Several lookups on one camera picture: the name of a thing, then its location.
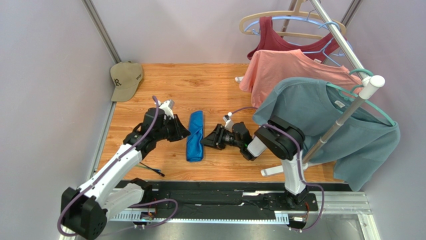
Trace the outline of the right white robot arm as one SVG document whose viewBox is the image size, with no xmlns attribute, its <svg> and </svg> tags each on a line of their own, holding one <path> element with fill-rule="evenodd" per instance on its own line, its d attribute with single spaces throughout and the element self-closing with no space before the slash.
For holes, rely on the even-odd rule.
<svg viewBox="0 0 426 240">
<path fill-rule="evenodd" d="M 295 204 L 300 204 L 309 193 L 300 164 L 305 141 L 302 130 L 278 116 L 271 117 L 254 135 L 250 134 L 244 122 L 232 123 L 229 117 L 225 121 L 226 125 L 218 124 L 200 143 L 218 150 L 226 146 L 239 148 L 241 155 L 248 161 L 270 150 L 281 161 L 287 197 Z"/>
</svg>

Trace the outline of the blue cloth napkin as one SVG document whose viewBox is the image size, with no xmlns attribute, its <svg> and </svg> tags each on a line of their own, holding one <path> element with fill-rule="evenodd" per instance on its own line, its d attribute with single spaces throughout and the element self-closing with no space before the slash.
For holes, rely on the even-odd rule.
<svg viewBox="0 0 426 240">
<path fill-rule="evenodd" d="M 204 147 L 200 141 L 204 138 L 204 113 L 193 112 L 189 117 L 190 135 L 186 142 L 186 160 L 190 163 L 200 162 L 204 158 Z"/>
</svg>

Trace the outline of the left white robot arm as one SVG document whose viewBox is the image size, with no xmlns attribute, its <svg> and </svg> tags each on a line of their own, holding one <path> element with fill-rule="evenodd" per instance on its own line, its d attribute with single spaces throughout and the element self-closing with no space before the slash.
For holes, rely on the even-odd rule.
<svg viewBox="0 0 426 240">
<path fill-rule="evenodd" d="M 107 222 L 134 205 L 150 206 L 153 199 L 152 185 L 135 178 L 124 188 L 114 192 L 117 184 L 149 152 L 157 142 L 176 142 L 185 139 L 190 131 L 176 114 L 160 108 L 150 108 L 139 123 L 123 140 L 116 154 L 93 177 L 81 186 L 67 188 L 61 196 L 61 213 L 57 228 L 65 235 L 63 227 L 79 235 L 95 240 L 103 232 Z"/>
</svg>

